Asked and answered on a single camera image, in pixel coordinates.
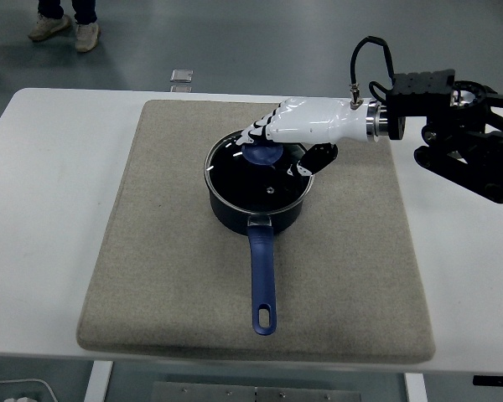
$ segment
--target pot handle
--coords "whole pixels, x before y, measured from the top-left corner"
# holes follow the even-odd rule
[[[251,319],[259,335],[276,331],[274,229],[270,218],[251,216],[247,227],[251,251]]]

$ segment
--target metal plate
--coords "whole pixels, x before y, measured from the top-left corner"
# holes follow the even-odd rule
[[[174,70],[171,74],[172,82],[192,82],[193,70]]]
[[[257,388],[256,402],[361,402],[359,392],[327,389]]]
[[[151,402],[255,402],[255,387],[156,382]]]
[[[156,382],[151,402],[361,402],[360,393],[326,389]]]

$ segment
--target glass lid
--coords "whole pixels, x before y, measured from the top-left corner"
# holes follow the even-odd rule
[[[287,171],[300,160],[305,149],[299,144],[276,144],[267,153],[277,160],[256,164],[243,155],[242,148],[249,146],[236,145],[240,133],[220,140],[205,161],[205,180],[216,197],[251,212],[272,212],[299,201],[311,178],[294,177]]]

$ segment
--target saucepan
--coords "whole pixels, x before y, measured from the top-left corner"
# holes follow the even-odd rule
[[[274,235],[299,216],[313,177],[288,173],[305,153],[301,144],[237,145],[240,136],[241,131],[233,132],[211,148],[205,159],[205,181],[216,218],[248,236],[252,327],[260,335],[270,335],[277,326]],[[256,150],[262,153],[260,163],[249,157]],[[265,152],[272,157],[264,157]]]

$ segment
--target sneaker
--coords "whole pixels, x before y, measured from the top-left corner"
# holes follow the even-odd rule
[[[76,27],[76,51],[80,53],[89,52],[99,43],[101,28],[98,23],[88,23]]]
[[[70,27],[70,17],[65,15],[60,18],[46,18],[44,15],[38,14],[39,19],[35,24],[32,32],[28,34],[28,37],[34,42],[39,42],[45,40],[55,33],[62,31]]]

